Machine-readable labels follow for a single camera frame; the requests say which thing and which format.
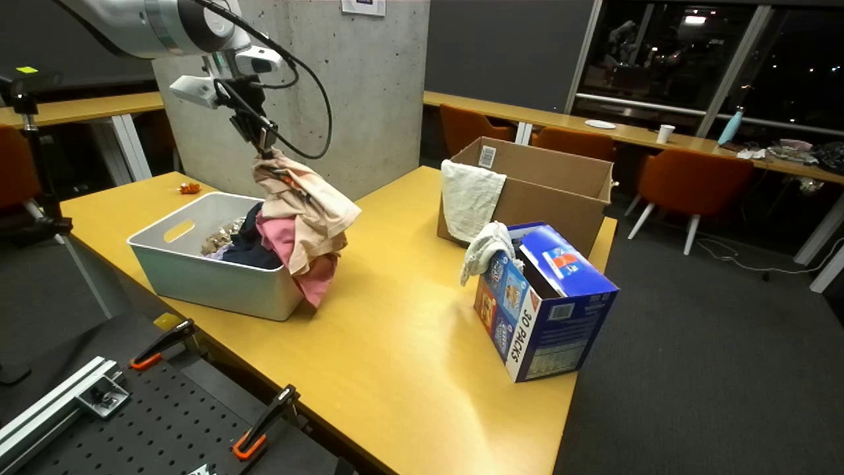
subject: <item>cardboard box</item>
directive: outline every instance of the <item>cardboard box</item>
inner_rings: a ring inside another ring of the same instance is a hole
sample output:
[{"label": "cardboard box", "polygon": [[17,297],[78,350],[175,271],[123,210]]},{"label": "cardboard box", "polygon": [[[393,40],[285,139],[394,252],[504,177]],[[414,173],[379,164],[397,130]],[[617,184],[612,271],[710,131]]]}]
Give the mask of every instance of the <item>cardboard box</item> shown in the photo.
[{"label": "cardboard box", "polygon": [[[547,222],[579,252],[590,252],[612,194],[612,161],[513,144],[479,136],[451,155],[456,164],[485,165],[505,173],[493,222],[509,227],[525,222]],[[443,206],[438,235],[451,236]]]},{"label": "cardboard box", "polygon": [[553,227],[513,227],[521,265],[495,252],[477,279],[473,310],[512,380],[571,371],[599,334],[617,284],[592,269]]}]

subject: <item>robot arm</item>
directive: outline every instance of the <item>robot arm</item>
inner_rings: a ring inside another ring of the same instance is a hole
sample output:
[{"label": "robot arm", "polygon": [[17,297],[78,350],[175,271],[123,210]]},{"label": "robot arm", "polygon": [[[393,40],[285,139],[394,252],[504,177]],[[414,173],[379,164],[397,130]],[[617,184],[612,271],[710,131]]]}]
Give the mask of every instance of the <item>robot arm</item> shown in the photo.
[{"label": "robot arm", "polygon": [[[198,0],[57,0],[111,46],[137,58],[212,56],[207,64],[222,78],[269,71],[282,58],[249,45],[231,20]],[[237,0],[212,5],[240,16]]]},{"label": "robot arm", "polygon": [[[229,17],[198,0],[57,0],[111,46],[137,58],[202,56],[204,77],[178,77],[170,83],[185,100],[229,104],[237,131],[272,155],[274,124],[264,116],[259,73],[282,68],[282,56],[256,46]],[[240,16],[237,0],[212,0]]]}]

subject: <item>gray plastic bin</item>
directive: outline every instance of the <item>gray plastic bin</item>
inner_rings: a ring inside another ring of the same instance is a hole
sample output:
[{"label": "gray plastic bin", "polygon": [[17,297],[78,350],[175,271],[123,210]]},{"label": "gray plastic bin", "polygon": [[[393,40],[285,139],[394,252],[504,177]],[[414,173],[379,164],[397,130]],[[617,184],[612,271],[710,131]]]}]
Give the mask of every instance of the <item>gray plastic bin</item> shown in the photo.
[{"label": "gray plastic bin", "polygon": [[259,269],[199,252],[207,235],[259,203],[249,194],[207,192],[128,236],[156,293],[240,314],[288,320],[299,289],[285,265]]}]

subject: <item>orange chair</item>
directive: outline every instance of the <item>orange chair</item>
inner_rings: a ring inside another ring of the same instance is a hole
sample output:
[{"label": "orange chair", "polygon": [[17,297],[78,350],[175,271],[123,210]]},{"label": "orange chair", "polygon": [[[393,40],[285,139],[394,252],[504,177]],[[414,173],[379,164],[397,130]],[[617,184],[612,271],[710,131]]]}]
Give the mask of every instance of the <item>orange chair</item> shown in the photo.
[{"label": "orange chair", "polygon": [[688,256],[698,219],[719,213],[742,189],[750,173],[754,165],[737,157],[688,149],[662,149],[658,155],[651,155],[638,177],[638,198],[648,201],[648,206],[641,210],[628,240],[634,236],[654,206],[675,213],[691,213],[683,247],[683,256]]},{"label": "orange chair", "polygon": [[456,155],[464,149],[464,144],[473,143],[477,136],[499,136],[512,139],[512,127],[493,127],[491,119],[483,112],[440,104],[440,127],[443,127],[443,143],[444,152]]},{"label": "orange chair", "polygon": [[29,143],[17,130],[0,127],[0,209],[20,206],[38,192]]},{"label": "orange chair", "polygon": [[615,161],[615,143],[605,135],[568,131],[568,130],[539,130],[533,135],[533,144],[553,148],[574,155],[590,155]]}]

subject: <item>desk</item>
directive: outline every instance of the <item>desk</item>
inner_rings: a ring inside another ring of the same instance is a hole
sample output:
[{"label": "desk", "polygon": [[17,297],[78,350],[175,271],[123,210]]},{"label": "desk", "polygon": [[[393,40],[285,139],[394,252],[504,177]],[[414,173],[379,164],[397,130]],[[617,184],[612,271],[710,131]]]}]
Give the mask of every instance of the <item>desk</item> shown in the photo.
[{"label": "desk", "polygon": [[[91,124],[91,131],[115,184],[152,177],[131,112],[164,111],[157,91],[38,103],[37,111],[37,127],[104,122]],[[0,108],[0,127],[20,130],[20,116]]]},{"label": "desk", "polygon": [[[443,94],[427,90],[421,94],[425,104],[454,104],[505,122],[528,122],[534,127],[553,127],[553,130],[571,130],[571,131],[590,131],[590,135],[609,135],[615,143],[628,143],[638,148],[679,148],[679,149],[696,149],[706,155],[721,155],[721,157],[735,157],[733,149],[717,148],[715,139],[706,136],[688,136],[688,135],[673,135],[666,144],[655,143],[655,131],[642,130],[642,127],[628,127],[628,124],[615,124],[615,130],[595,130],[586,124],[586,116],[567,116],[567,112],[553,112],[553,111],[538,111],[538,108],[521,108],[521,104],[509,104],[509,103],[493,103],[493,100],[477,100],[477,98],[462,98],[462,94]],[[774,173],[790,173],[790,177],[808,177],[820,181],[833,181],[844,184],[844,173],[833,173],[816,165],[803,165],[793,161],[777,161],[777,157],[764,157],[764,161],[750,161],[756,168],[774,170]]]},{"label": "desk", "polygon": [[[62,203],[75,235],[146,284],[125,236],[190,198],[182,173]],[[168,300],[352,444],[405,475],[547,475],[576,375],[509,383],[459,287],[462,247],[435,236],[440,173],[415,168],[357,201],[331,294],[317,316],[237,316]],[[617,222],[590,258],[605,265]]]},{"label": "desk", "polygon": [[[464,111],[473,111],[473,112],[485,112],[485,116],[495,116],[495,119],[505,119],[505,122],[528,122],[528,124],[538,124],[538,127],[609,135],[615,143],[628,143],[628,144],[651,148],[651,149],[679,148],[679,149],[696,149],[696,152],[706,152],[706,155],[735,157],[733,149],[717,148],[717,143],[706,139],[706,136],[673,135],[669,143],[662,144],[662,143],[655,143],[655,131],[648,131],[642,127],[617,124],[615,130],[595,130],[595,127],[587,127],[582,116],[567,116],[567,112],[521,108],[521,104],[509,104],[509,103],[444,94],[444,91],[433,91],[433,90],[425,90],[421,103],[433,104],[433,108],[444,103],[454,108],[464,108]],[[774,173],[790,173],[790,177],[844,184],[844,173],[833,173],[820,165],[803,165],[803,164],[777,161],[777,157],[762,157],[762,161],[750,161],[750,164],[754,164],[754,168],[764,168],[764,170],[774,170]],[[844,194],[833,203],[833,209],[811,228],[806,243],[797,250],[793,260],[801,265],[811,264],[811,258],[833,236],[833,231],[841,227],[841,222],[844,222]],[[823,293],[841,269],[844,269],[844,247],[814,277],[811,289]]]}]

